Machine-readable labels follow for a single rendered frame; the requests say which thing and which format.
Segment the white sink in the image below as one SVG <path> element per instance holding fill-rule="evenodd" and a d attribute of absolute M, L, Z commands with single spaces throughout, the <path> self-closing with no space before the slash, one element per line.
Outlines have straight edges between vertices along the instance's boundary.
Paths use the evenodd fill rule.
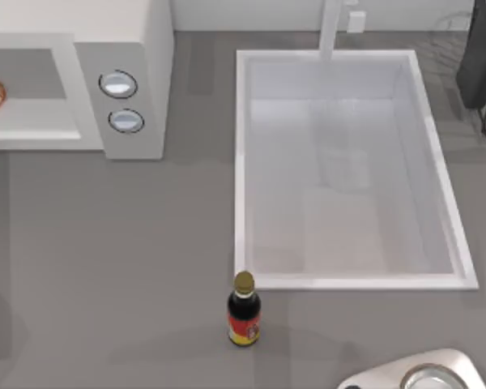
<path fill-rule="evenodd" d="M 235 130 L 258 289 L 478 289 L 414 50 L 240 50 Z"/>

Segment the dark sauce bottle gold cap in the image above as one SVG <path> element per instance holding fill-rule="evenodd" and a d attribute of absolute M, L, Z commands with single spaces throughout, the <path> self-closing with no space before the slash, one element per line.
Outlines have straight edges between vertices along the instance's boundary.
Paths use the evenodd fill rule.
<path fill-rule="evenodd" d="M 249 271 L 239 271 L 228 296 L 228 338 L 239 347 L 255 344 L 260 336 L 262 302 Z"/>

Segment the small round microwave knob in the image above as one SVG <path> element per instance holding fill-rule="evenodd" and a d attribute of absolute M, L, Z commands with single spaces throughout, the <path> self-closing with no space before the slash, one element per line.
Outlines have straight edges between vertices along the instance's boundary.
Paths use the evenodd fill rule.
<path fill-rule="evenodd" d="M 143 116 L 132 109 L 121 109 L 109 114 L 108 122 L 111 128 L 122 134 L 134 134 L 145 125 Z"/>

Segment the large round microwave knob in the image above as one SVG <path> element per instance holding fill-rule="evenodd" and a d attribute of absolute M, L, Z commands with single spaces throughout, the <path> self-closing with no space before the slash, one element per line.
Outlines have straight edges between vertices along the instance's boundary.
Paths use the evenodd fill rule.
<path fill-rule="evenodd" d="M 120 70 L 102 74 L 98 84 L 106 96 L 114 99 L 128 99 L 138 91 L 136 79 L 129 73 Z"/>

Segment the pale microwave oven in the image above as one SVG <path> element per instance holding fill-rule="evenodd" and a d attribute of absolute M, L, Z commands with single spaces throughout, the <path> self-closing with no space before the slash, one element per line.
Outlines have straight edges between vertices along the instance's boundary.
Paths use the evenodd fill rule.
<path fill-rule="evenodd" d="M 169 0 L 0 0 L 0 151 L 102 151 L 111 160 L 164 154 L 173 71 Z M 106 96 L 102 74 L 125 71 L 128 99 Z M 109 114 L 140 113 L 122 134 Z"/>

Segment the tall white tap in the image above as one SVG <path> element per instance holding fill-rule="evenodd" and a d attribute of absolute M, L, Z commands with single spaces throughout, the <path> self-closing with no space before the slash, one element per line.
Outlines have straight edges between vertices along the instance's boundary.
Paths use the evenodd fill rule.
<path fill-rule="evenodd" d="M 324 0 L 318 42 L 319 56 L 323 61 L 330 61 L 331 59 L 342 7 L 343 0 Z"/>

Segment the white kitchen scale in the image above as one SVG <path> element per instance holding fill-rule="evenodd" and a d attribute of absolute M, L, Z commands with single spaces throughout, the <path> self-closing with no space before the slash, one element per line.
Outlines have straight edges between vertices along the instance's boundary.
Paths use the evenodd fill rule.
<path fill-rule="evenodd" d="M 337 389 L 486 389 L 486 383 L 468 355 L 441 348 L 364 370 Z"/>

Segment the white wall socket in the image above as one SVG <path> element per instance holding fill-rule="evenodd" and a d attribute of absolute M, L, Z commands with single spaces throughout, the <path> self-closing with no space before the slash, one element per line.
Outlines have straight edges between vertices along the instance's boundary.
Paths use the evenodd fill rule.
<path fill-rule="evenodd" d="M 347 33 L 362 33 L 365 31 L 366 12 L 351 11 L 347 22 Z"/>

